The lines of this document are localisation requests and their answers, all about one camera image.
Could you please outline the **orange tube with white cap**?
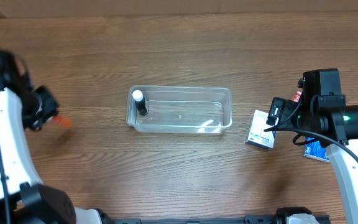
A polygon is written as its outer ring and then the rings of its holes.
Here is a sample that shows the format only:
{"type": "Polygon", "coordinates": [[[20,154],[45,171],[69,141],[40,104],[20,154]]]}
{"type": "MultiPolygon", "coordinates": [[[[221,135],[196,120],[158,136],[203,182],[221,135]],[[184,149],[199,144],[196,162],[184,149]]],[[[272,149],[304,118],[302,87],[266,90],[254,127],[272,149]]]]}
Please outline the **orange tube with white cap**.
{"type": "Polygon", "coordinates": [[[71,128],[73,126],[73,121],[69,117],[62,115],[53,116],[51,122],[58,124],[63,128],[71,128]]]}

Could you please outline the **dark bottle with white cap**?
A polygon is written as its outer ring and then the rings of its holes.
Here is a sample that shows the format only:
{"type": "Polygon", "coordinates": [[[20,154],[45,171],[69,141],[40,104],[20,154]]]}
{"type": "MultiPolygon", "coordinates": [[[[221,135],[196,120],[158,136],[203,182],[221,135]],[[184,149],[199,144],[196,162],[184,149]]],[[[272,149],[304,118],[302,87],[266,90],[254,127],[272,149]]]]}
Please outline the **dark bottle with white cap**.
{"type": "Polygon", "coordinates": [[[146,99],[144,94],[140,90],[135,90],[132,92],[132,98],[135,103],[135,107],[141,116],[145,116],[148,113],[146,99]]]}

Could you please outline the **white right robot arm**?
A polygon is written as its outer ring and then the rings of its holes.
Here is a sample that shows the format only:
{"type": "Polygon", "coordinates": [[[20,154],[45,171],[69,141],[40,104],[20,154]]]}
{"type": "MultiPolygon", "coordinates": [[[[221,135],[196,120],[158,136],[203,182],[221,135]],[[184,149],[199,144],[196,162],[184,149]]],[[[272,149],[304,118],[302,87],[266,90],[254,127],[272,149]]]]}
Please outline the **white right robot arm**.
{"type": "Polygon", "coordinates": [[[268,131],[296,133],[293,143],[319,142],[326,150],[341,193],[348,223],[358,223],[358,105],[347,105],[339,70],[312,70],[298,81],[299,101],[272,100],[268,131]]]}

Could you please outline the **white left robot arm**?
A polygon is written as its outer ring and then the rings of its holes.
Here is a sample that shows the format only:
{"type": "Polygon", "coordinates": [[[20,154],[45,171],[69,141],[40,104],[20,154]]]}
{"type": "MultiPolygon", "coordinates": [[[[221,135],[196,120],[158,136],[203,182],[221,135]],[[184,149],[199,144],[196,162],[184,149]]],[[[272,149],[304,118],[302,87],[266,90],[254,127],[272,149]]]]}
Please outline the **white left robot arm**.
{"type": "Polygon", "coordinates": [[[76,208],[38,175],[25,131],[40,131],[58,115],[59,105],[45,86],[34,87],[19,62],[0,49],[0,223],[108,223],[102,211],[76,208]]]}

